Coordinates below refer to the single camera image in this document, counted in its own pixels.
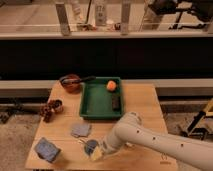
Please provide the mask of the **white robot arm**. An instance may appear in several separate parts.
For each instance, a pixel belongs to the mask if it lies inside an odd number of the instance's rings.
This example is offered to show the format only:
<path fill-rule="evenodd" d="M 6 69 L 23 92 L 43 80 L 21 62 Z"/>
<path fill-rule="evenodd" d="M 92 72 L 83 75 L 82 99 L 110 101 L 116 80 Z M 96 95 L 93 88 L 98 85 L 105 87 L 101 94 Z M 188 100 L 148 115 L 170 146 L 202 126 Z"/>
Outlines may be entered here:
<path fill-rule="evenodd" d="M 119 151 L 126 143 L 145 146 L 186 164 L 213 171 L 213 143 L 168 133 L 159 133 L 142 126 L 135 112 L 124 114 L 94 148 L 94 161 Z"/>

